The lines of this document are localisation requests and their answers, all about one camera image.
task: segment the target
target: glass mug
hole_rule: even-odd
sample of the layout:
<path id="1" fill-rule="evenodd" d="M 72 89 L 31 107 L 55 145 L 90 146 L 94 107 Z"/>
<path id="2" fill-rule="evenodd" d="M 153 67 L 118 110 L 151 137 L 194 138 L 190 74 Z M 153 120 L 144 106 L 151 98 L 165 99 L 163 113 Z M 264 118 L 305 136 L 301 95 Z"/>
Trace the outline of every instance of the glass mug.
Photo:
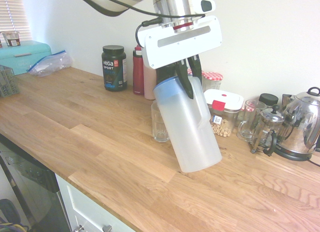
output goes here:
<path id="1" fill-rule="evenodd" d="M 239 139 L 245 142 L 251 142 L 254 130 L 259 122 L 259 114 L 267 106 L 263 102 L 257 100 L 246 100 L 244 104 L 243 121 L 238 127 L 236 134 Z"/>

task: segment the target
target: clear drinking glass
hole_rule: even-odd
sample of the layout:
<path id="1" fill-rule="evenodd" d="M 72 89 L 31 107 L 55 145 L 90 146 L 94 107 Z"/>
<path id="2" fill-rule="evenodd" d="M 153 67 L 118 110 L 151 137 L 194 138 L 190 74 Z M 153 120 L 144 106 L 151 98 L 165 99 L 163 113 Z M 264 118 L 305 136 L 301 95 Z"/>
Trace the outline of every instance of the clear drinking glass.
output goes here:
<path id="1" fill-rule="evenodd" d="M 156 101 L 151 105 L 151 117 L 153 138 L 158 142 L 167 142 L 169 135 Z"/>
<path id="2" fill-rule="evenodd" d="M 257 100 L 246 100 L 244 104 L 243 121 L 238 127 L 237 137 L 245 142 L 251 142 L 254 130 L 259 121 L 259 114 L 267 106 Z"/>

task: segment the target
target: plastic bag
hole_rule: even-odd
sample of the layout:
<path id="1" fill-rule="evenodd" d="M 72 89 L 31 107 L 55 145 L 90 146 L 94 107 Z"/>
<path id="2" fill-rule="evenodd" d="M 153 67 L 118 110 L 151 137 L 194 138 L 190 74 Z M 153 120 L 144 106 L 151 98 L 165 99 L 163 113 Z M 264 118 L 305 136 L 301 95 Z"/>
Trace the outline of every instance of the plastic bag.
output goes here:
<path id="1" fill-rule="evenodd" d="M 28 69 L 27 72 L 29 72 L 31 75 L 43 77 L 59 71 L 62 68 L 68 68 L 71 66 L 71 64 L 71 57 L 65 50 L 63 50 L 61 52 L 41 58 L 30 69 Z"/>

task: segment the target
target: french press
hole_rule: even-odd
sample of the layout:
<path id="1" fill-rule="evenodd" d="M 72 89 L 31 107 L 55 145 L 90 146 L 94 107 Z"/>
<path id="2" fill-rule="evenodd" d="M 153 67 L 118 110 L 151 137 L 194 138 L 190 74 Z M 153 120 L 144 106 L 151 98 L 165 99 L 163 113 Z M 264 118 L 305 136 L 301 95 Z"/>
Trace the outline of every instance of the french press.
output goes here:
<path id="1" fill-rule="evenodd" d="M 277 134 L 284 122 L 282 114 L 278 112 L 279 106 L 273 105 L 272 108 L 264 109 L 260 113 L 259 122 L 254 130 L 252 137 L 251 153 L 257 150 L 271 156 L 277 145 Z"/>

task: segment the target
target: pink bottle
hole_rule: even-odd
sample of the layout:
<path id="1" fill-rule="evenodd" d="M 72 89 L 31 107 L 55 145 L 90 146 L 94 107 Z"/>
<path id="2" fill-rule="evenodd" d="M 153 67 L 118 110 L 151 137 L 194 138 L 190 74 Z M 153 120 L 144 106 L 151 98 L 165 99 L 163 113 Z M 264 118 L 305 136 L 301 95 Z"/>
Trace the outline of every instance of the pink bottle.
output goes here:
<path id="1" fill-rule="evenodd" d="M 139 45 L 133 51 L 133 93 L 137 95 L 144 94 L 144 61 Z"/>
<path id="2" fill-rule="evenodd" d="M 154 100 L 154 88 L 157 85 L 157 71 L 155 69 L 143 67 L 144 74 L 144 97 L 149 100 Z"/>

